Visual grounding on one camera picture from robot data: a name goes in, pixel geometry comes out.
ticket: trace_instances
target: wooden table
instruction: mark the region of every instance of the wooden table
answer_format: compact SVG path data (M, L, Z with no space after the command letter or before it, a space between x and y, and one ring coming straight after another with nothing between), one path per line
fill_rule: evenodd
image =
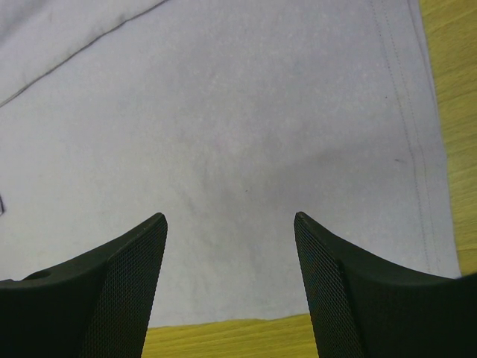
M421 0L463 274L477 271L477 1ZM309 315L148 331L144 358L317 357Z

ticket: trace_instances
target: white fabric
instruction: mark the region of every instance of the white fabric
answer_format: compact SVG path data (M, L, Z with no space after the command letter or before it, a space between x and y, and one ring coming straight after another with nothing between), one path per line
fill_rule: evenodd
M102 34L164 0L0 0L0 105Z
M0 108L0 279L160 211L152 326L304 313L299 210L458 276L415 5L172 0L101 38Z

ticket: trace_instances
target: textured black surface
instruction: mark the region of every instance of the textured black surface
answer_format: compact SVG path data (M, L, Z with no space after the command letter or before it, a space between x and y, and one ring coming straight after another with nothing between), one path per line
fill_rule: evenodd
M339 263L303 221L296 221L295 233L320 357L364 357Z
M140 358L167 227L154 225L108 261L106 280L81 345L81 358Z
M404 268L303 213L295 237L320 358L477 357L477 274Z
M140 358L166 234L156 214L79 257L0 282L0 357Z

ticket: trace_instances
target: wood grain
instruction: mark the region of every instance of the wood grain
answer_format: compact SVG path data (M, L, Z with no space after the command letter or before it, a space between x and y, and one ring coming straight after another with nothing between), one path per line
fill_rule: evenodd
M477 271L477 1L421 0L463 274ZM148 331L144 358L317 357L308 315Z

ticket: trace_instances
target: black mesh texture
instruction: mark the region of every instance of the black mesh texture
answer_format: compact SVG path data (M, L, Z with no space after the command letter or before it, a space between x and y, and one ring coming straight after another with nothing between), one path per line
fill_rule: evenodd
M108 262L79 357L140 358L165 246L159 220Z
M365 357L338 264L301 220L295 239L320 358Z

